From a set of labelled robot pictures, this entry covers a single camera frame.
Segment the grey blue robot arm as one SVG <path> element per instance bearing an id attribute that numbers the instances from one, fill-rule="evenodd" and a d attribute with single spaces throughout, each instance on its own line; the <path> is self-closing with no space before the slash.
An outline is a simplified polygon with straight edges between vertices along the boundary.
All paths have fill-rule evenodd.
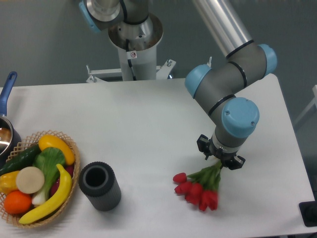
<path id="1" fill-rule="evenodd" d="M 186 89 L 215 124 L 211 137 L 199 137 L 198 149 L 230 170 L 240 169 L 245 159 L 237 152 L 260 113 L 255 103 L 236 94 L 273 73 L 277 57 L 268 45 L 254 43 L 229 1 L 196 0 L 194 6 L 227 60 L 216 70 L 199 65 L 185 78 Z M 158 79 L 156 47 L 163 29 L 148 1 L 82 0 L 79 8 L 93 31 L 108 31 L 124 81 Z"/>

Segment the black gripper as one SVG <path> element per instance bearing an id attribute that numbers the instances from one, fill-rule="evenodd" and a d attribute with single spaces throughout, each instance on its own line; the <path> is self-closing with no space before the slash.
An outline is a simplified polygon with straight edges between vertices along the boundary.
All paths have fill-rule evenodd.
<path id="1" fill-rule="evenodd" d="M 246 161 L 245 158 L 237 155 L 240 147 L 226 147 L 217 140 L 215 135 L 208 139 L 207 136 L 201 134 L 197 140 L 197 146 L 199 151 L 205 155 L 205 160 L 209 156 L 214 156 L 221 161 L 222 167 L 230 170 L 242 168 Z"/>

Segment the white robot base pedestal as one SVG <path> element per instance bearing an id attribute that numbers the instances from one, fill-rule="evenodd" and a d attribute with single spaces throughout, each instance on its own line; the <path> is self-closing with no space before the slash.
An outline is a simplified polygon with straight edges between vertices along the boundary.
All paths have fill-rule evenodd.
<path id="1" fill-rule="evenodd" d="M 171 79 L 176 61 L 167 59 L 157 64 L 157 46 L 163 37 L 160 20 L 149 13 L 137 25 L 120 22 L 108 29 L 110 42 L 117 48 L 120 68 L 90 70 L 88 83 L 101 82 L 103 78 L 121 77 L 123 81 Z"/>

